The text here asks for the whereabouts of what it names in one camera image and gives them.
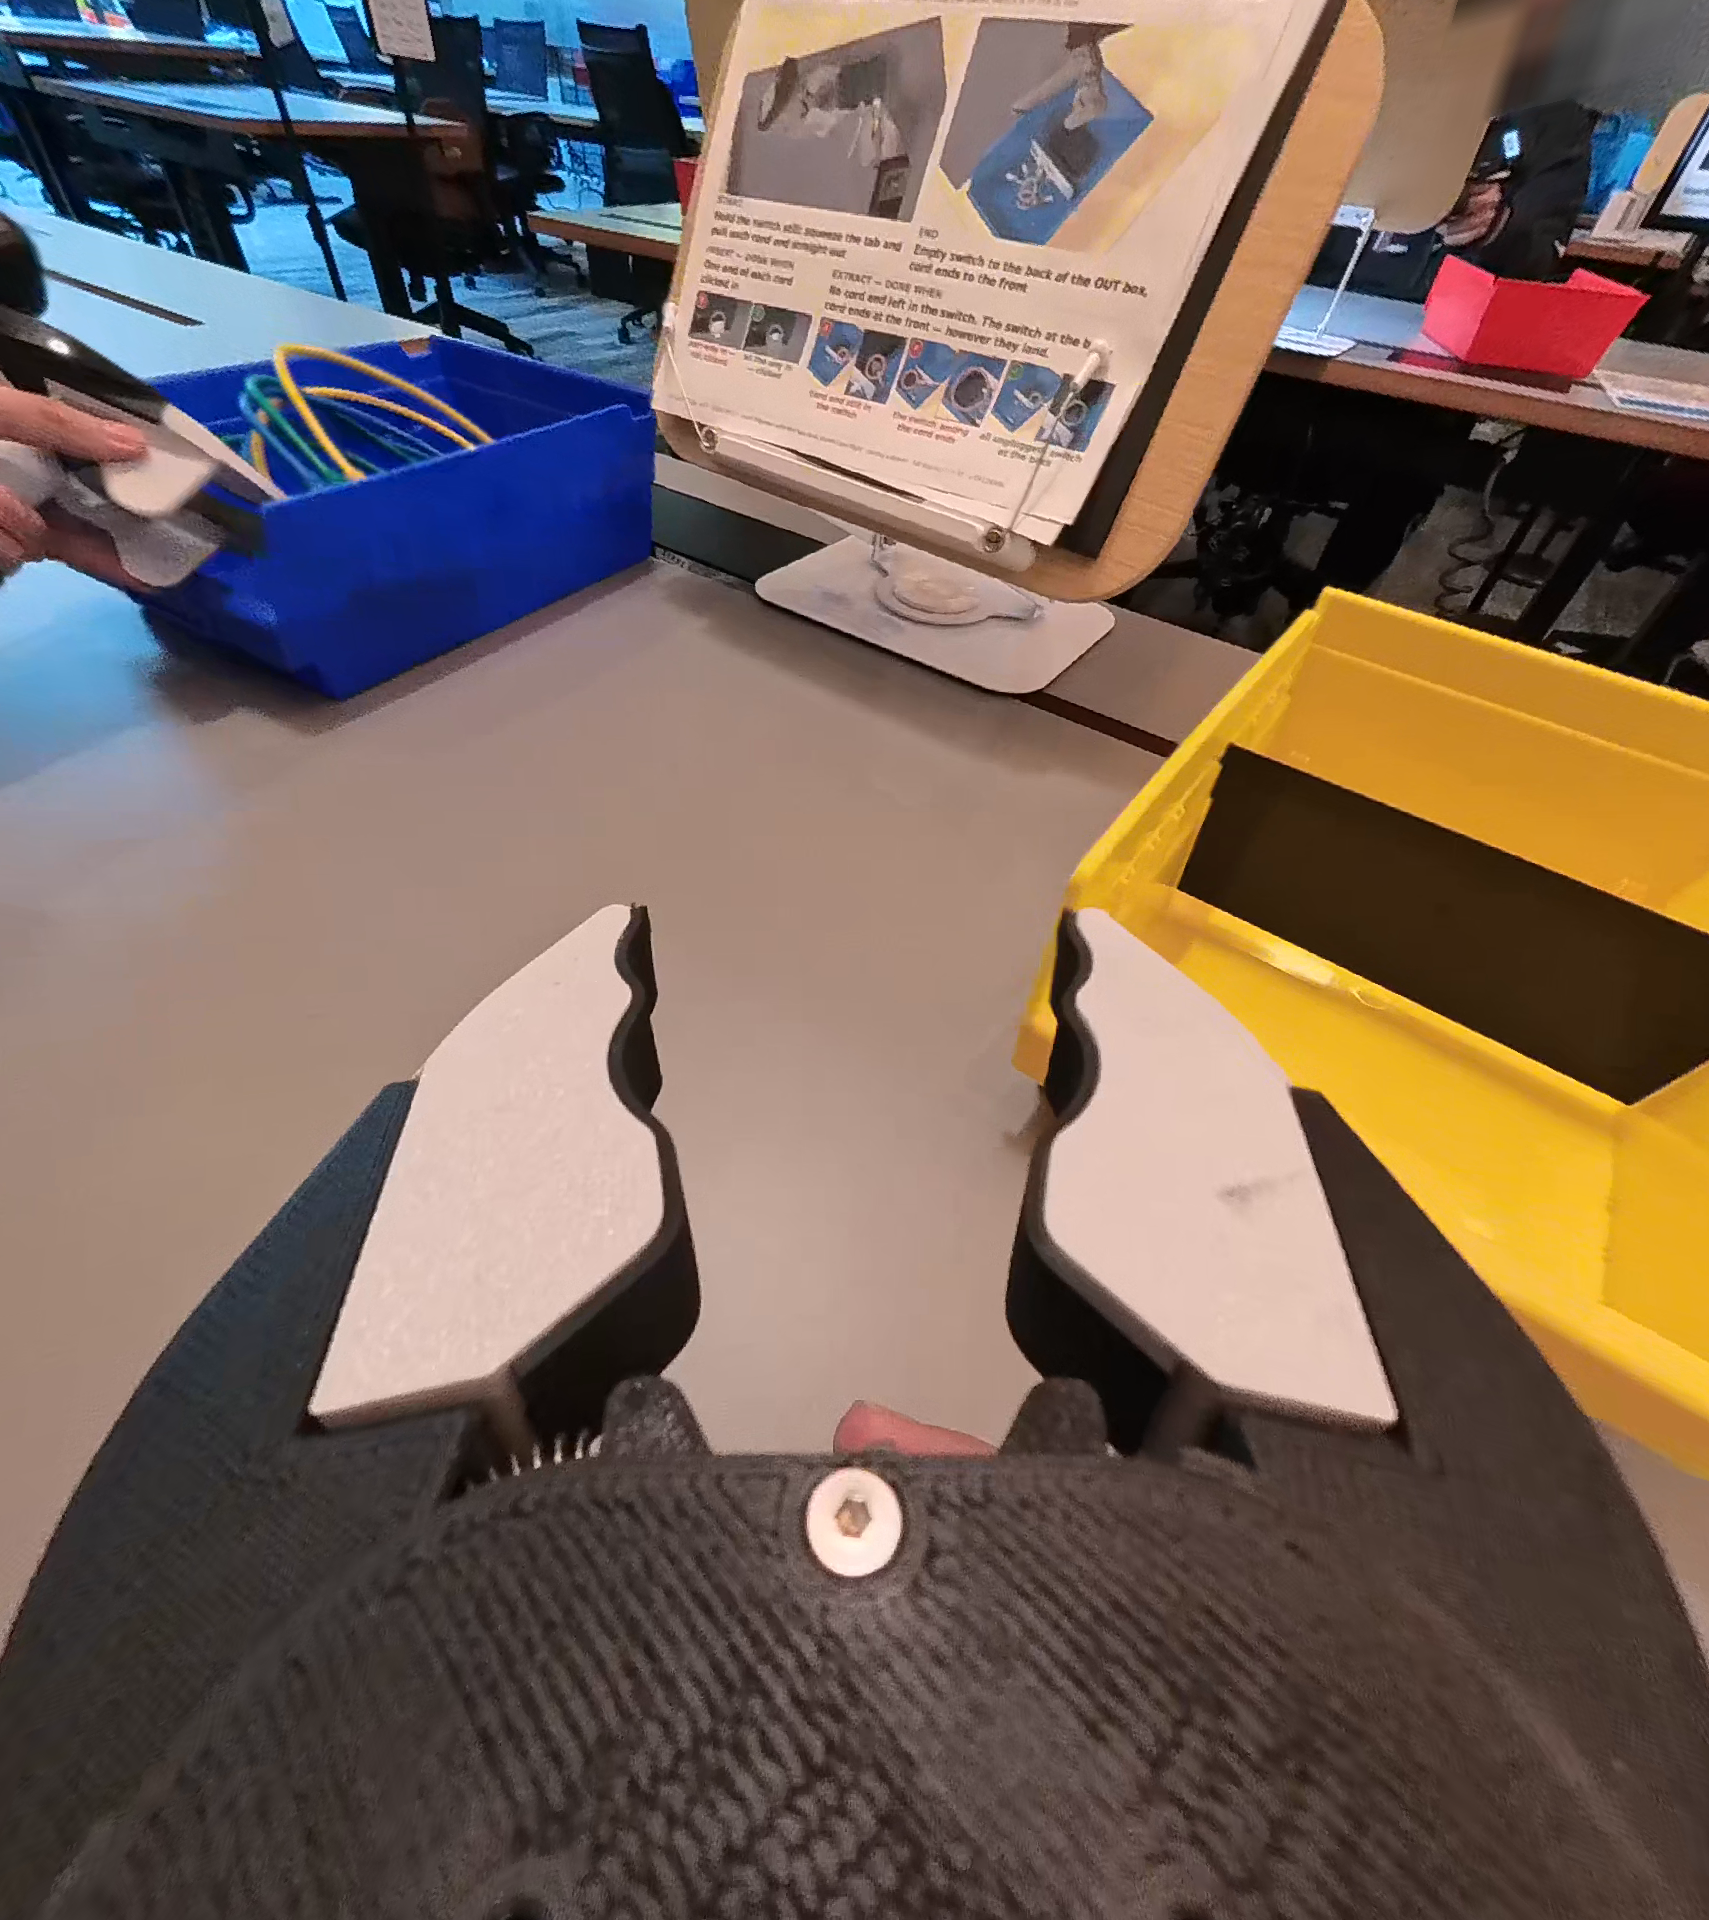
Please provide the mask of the printed instruction sheet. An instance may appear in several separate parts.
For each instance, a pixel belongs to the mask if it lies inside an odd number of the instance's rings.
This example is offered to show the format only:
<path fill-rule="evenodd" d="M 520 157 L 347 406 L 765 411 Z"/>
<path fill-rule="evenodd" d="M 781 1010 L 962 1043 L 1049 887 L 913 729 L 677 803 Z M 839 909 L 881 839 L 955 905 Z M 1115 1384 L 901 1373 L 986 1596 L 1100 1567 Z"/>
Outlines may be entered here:
<path fill-rule="evenodd" d="M 652 398 L 715 454 L 1097 542 L 1331 3 L 741 3 Z"/>

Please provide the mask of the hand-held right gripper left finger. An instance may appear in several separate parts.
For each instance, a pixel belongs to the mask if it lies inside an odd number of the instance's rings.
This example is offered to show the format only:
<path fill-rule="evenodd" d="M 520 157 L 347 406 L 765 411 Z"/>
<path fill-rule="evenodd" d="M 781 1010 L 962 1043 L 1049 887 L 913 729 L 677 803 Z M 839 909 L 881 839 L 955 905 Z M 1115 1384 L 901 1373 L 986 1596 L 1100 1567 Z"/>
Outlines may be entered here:
<path fill-rule="evenodd" d="M 470 1010 L 412 1082 L 308 1415 L 603 1428 L 701 1310 L 650 917 L 611 904 Z"/>

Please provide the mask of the red plastic bin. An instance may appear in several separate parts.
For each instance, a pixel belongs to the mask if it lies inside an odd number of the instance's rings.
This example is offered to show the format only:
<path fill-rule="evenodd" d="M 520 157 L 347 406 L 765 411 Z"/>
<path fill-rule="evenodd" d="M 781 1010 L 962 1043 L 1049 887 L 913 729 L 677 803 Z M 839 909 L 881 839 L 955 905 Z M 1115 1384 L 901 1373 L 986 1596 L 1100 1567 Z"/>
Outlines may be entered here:
<path fill-rule="evenodd" d="M 1584 268 L 1560 281 L 1526 280 L 1449 255 L 1425 302 L 1424 335 L 1476 368 L 1588 380 L 1648 299 Z"/>

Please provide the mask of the black bin divider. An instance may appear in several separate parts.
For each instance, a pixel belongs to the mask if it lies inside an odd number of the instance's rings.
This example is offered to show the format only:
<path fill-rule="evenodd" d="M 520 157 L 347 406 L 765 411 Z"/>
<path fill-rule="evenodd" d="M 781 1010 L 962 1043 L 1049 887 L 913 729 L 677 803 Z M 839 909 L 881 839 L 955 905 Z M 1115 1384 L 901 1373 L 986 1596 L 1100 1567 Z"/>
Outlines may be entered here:
<path fill-rule="evenodd" d="M 1181 889 L 1623 1103 L 1709 1064 L 1709 932 L 1242 745 Z"/>

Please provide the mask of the person's right hand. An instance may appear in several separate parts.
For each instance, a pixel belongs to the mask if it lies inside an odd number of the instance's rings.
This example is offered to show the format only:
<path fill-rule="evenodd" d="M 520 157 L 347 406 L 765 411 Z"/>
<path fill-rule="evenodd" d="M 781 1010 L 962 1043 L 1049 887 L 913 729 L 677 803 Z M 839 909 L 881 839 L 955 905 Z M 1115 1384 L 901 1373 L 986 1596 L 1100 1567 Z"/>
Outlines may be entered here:
<path fill-rule="evenodd" d="M 840 1454 L 890 1452 L 910 1458 L 992 1458 L 997 1445 L 959 1428 L 913 1418 L 887 1404 L 855 1402 L 833 1429 Z"/>

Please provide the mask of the yellow plastic bin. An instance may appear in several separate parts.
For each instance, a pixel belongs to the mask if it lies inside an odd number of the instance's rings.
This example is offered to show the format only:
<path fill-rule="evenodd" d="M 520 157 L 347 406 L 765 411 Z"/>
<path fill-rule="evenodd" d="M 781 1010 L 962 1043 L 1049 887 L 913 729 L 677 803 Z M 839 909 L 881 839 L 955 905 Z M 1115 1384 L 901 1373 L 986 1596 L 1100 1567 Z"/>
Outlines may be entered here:
<path fill-rule="evenodd" d="M 1062 900 L 1107 909 L 1326 1094 L 1591 1415 L 1709 1477 L 1709 1064 L 1623 1103 L 1187 895 L 1228 747 L 1709 933 L 1709 704 L 1330 589 Z"/>

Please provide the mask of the black office chair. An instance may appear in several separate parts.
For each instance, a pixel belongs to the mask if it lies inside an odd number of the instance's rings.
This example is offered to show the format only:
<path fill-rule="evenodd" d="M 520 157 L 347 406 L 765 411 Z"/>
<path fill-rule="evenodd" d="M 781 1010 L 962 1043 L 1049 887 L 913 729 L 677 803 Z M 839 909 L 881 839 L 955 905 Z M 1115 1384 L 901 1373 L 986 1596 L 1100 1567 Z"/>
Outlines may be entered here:
<path fill-rule="evenodd" d="M 579 45 L 601 125 L 603 204 L 679 212 L 677 163 L 696 148 L 642 25 L 580 18 Z"/>
<path fill-rule="evenodd" d="M 418 145 L 375 142 L 339 161 L 353 199 L 330 217 L 333 236 L 367 255 L 385 311 L 434 324 L 462 337 L 476 331 L 513 355 L 533 348 L 501 317 L 460 304 L 456 280 L 493 268 L 535 268 L 519 215 L 531 187 L 557 186 L 513 163 L 484 101 L 483 30 L 469 16 L 430 20 L 434 58 L 394 60 L 394 104 L 402 125 L 427 120 L 452 131 L 427 131 Z"/>

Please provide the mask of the grey table with slot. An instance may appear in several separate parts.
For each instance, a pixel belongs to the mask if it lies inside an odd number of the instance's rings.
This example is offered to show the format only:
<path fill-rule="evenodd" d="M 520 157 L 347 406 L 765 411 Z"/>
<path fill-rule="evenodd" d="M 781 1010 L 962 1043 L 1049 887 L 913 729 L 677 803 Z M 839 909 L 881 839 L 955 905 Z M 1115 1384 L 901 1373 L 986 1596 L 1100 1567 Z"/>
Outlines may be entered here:
<path fill-rule="evenodd" d="M 45 209 L 0 202 L 0 217 L 22 227 L 40 258 L 49 322 L 148 385 L 264 364 L 282 345 L 372 357 L 414 380 L 439 376 L 439 337 L 417 324 Z M 116 419 L 84 396 L 55 389 L 51 398 Z"/>

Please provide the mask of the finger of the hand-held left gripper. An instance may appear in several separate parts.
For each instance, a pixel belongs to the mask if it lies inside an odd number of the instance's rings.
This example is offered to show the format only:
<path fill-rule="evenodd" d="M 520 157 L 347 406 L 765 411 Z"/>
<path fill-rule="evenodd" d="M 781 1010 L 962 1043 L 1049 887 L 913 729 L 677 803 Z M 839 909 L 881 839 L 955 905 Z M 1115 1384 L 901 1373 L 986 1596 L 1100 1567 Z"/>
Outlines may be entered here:
<path fill-rule="evenodd" d="M 208 489 L 249 506 L 273 500 L 271 476 L 174 404 L 163 404 L 150 419 L 138 417 L 137 427 L 145 448 L 101 465 L 101 488 L 122 511 L 174 515 Z"/>
<path fill-rule="evenodd" d="M 264 515 L 232 500 L 190 500 L 163 515 L 140 515 L 110 500 L 49 500 L 56 525 L 84 528 L 112 550 L 138 587 L 177 587 L 219 555 L 256 558 Z"/>

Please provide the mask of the grey stand base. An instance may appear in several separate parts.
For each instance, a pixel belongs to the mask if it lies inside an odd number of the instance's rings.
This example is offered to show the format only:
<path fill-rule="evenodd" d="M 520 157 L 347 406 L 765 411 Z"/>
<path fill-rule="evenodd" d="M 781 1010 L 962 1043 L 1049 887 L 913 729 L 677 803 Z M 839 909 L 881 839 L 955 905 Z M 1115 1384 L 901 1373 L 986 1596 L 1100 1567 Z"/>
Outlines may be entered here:
<path fill-rule="evenodd" d="M 989 694 L 1039 691 L 1115 625 L 1103 602 L 1058 602 L 884 535 L 848 535 L 767 572 L 757 598 Z"/>

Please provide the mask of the blue plastic bin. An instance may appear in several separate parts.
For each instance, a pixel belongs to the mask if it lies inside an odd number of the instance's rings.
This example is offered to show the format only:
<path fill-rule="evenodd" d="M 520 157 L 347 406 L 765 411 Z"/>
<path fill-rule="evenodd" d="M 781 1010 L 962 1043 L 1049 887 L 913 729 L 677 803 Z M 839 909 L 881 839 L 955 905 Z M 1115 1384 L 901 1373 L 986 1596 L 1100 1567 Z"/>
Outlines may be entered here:
<path fill-rule="evenodd" d="M 145 598 L 156 628 L 341 702 L 650 555 L 646 396 L 434 335 L 437 377 L 282 345 L 158 385 L 281 496 L 260 555 Z"/>

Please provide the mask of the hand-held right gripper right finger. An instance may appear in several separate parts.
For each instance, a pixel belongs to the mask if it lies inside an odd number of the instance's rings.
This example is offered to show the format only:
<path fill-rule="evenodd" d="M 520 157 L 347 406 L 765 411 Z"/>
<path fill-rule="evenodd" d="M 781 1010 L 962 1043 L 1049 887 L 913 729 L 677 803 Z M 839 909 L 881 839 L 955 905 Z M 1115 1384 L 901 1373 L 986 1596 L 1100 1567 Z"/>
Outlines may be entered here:
<path fill-rule="evenodd" d="M 1298 1089 L 1107 909 L 1058 917 L 1044 1115 L 1010 1335 L 1122 1458 L 1243 1445 L 1246 1415 L 1377 1438 L 1399 1404 Z"/>

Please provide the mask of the dark wooden desk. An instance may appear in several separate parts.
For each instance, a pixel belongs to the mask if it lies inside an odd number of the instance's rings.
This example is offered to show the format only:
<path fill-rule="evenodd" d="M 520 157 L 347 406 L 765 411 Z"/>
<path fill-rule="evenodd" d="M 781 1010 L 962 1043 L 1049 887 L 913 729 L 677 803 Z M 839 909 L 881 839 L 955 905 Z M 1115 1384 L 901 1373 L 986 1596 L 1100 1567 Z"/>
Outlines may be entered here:
<path fill-rule="evenodd" d="M 425 241 L 446 273 L 456 222 L 481 212 L 481 135 L 456 118 L 219 80 L 56 76 L 33 94 L 75 135 L 150 165 L 196 258 L 402 319 L 397 243 Z"/>

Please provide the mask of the brown edged table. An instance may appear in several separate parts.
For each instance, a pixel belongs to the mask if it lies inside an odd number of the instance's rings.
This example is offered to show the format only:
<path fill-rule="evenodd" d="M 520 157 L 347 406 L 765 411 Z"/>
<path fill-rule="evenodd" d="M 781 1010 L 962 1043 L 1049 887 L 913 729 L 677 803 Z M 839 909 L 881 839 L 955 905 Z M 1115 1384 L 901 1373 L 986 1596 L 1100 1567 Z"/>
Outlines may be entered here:
<path fill-rule="evenodd" d="M 1390 299 L 1306 285 L 1287 314 L 1268 371 L 1377 398 L 1411 401 L 1473 419 L 1502 419 L 1589 442 L 1709 463 L 1709 415 L 1622 406 L 1596 377 L 1548 376 L 1467 364 L 1424 329 L 1415 299 Z M 1622 339 L 1602 368 L 1659 385 L 1709 387 L 1709 351 Z"/>

